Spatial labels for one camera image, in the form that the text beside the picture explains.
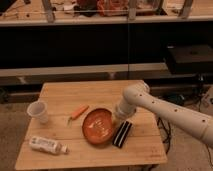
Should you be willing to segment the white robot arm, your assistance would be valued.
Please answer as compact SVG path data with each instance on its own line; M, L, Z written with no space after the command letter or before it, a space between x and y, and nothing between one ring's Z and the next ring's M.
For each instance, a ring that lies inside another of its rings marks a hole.
M115 117L125 120L136 113L137 107L149 110L213 149L212 116L152 96L144 81L124 88Z

